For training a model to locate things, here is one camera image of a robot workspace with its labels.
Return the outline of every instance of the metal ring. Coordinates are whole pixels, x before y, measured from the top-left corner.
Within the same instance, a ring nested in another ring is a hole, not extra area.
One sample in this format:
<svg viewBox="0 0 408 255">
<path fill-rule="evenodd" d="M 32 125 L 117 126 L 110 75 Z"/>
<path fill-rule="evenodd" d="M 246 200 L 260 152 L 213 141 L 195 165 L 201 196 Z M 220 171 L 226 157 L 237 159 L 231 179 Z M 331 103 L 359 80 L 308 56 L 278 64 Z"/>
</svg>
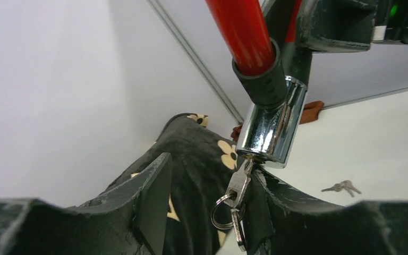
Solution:
<svg viewBox="0 0 408 255">
<path fill-rule="evenodd" d="M 212 224 L 219 230 L 230 230 L 233 226 L 234 223 L 233 222 L 229 222 L 226 224 L 221 224 L 219 222 L 217 222 L 215 220 L 215 213 L 218 209 L 218 207 L 221 205 L 222 202 L 224 202 L 225 200 L 229 199 L 229 198 L 235 198 L 237 197 L 237 194 L 225 194 L 224 196 L 220 197 L 214 204 L 214 206 L 212 206 L 212 210 L 210 211 L 210 219 L 212 221 Z M 238 212 L 239 215 L 239 220 L 243 219 L 243 216 L 245 214 L 245 207 L 243 206 L 242 209 Z"/>
</svg>

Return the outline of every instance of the white floor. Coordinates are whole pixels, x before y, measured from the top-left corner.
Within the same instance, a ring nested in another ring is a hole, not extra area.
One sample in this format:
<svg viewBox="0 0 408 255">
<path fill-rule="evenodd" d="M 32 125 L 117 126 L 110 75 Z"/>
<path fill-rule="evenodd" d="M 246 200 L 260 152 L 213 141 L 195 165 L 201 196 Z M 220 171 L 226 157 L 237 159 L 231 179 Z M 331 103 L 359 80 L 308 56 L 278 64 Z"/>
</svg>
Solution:
<svg viewBox="0 0 408 255">
<path fill-rule="evenodd" d="M 408 92 L 328 109 L 300 125 L 288 166 L 269 169 L 295 188 L 338 205 L 408 200 Z M 362 191 L 320 192 L 351 180 Z M 218 253 L 245 254 L 229 235 Z"/>
</svg>

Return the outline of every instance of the metal key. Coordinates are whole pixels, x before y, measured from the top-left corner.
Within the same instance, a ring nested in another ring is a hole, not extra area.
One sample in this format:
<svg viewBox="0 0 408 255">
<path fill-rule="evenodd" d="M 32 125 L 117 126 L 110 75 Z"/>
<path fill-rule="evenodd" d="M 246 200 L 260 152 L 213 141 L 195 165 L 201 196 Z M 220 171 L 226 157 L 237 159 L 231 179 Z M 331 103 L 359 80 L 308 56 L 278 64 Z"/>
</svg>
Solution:
<svg viewBox="0 0 408 255">
<path fill-rule="evenodd" d="M 340 192 L 342 189 L 343 189 L 343 185 L 341 183 L 336 183 L 331 188 L 327 188 L 327 189 L 324 189 L 324 190 L 321 190 L 321 191 L 322 192 L 326 192 L 326 191 Z"/>
<path fill-rule="evenodd" d="M 353 191 L 355 191 L 357 194 L 362 194 L 362 192 L 358 189 L 356 189 L 353 186 L 353 183 L 350 180 L 345 180 L 343 182 L 340 183 L 343 186 L 343 189 L 346 190 L 352 198 L 354 198 L 354 193 Z"/>
<path fill-rule="evenodd" d="M 228 230 L 234 228 L 235 238 L 241 251 L 246 251 L 245 237 L 242 226 L 242 220 L 245 213 L 244 198 L 251 181 L 251 171 L 254 162 L 252 159 L 246 159 L 237 172 L 232 174 L 229 185 L 224 196 L 219 198 L 211 210 L 212 224 L 219 230 Z M 215 212 L 218 206 L 224 203 L 231 208 L 231 222 L 221 224 L 215 220 Z"/>
<path fill-rule="evenodd" d="M 231 209 L 231 219 L 234 224 L 234 234 L 235 239 L 237 240 L 237 245 L 241 251 L 246 251 L 245 235 L 243 233 L 241 220 L 239 219 L 238 212 L 234 208 Z"/>
<path fill-rule="evenodd" d="M 253 166 L 253 161 L 247 159 L 243 162 L 237 172 L 232 174 L 229 185 L 226 189 L 226 194 L 234 194 L 235 199 L 227 199 L 224 201 L 225 204 L 231 208 L 235 208 L 237 211 L 240 211 L 243 206 L 244 196 L 248 188 L 248 184 L 251 182 L 251 170 Z"/>
</svg>

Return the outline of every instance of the keychain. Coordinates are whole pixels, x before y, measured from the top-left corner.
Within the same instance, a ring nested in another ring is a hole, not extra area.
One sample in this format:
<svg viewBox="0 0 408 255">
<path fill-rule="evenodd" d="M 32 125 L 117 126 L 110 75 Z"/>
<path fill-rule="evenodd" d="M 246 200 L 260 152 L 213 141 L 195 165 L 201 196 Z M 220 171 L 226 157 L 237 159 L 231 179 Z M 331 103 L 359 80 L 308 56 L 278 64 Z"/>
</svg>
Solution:
<svg viewBox="0 0 408 255">
<path fill-rule="evenodd" d="M 244 199 L 248 184 L 251 181 L 253 164 L 252 159 L 246 159 L 243 162 L 239 170 L 232 175 L 226 193 L 215 202 L 211 210 L 212 224 L 219 230 L 229 230 L 233 228 L 237 245 L 241 251 L 246 251 L 242 220 L 246 210 Z M 225 224 L 221 224 L 215 220 L 215 212 L 222 203 L 231 208 L 231 222 Z"/>
</svg>

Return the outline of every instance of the red pipe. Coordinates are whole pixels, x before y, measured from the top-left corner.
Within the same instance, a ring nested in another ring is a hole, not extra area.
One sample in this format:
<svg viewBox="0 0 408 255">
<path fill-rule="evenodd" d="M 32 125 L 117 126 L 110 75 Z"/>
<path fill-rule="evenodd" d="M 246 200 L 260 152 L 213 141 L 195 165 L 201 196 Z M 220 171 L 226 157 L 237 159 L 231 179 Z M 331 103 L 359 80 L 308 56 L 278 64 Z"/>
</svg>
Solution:
<svg viewBox="0 0 408 255">
<path fill-rule="evenodd" d="M 290 23 L 288 24 L 287 35 L 285 37 L 285 43 L 294 43 L 296 37 L 296 16 L 300 10 L 302 0 L 296 0 L 293 6 L 292 17 Z"/>
<path fill-rule="evenodd" d="M 258 0 L 206 0 L 237 67 L 244 75 L 266 72 L 275 61 Z"/>
</svg>

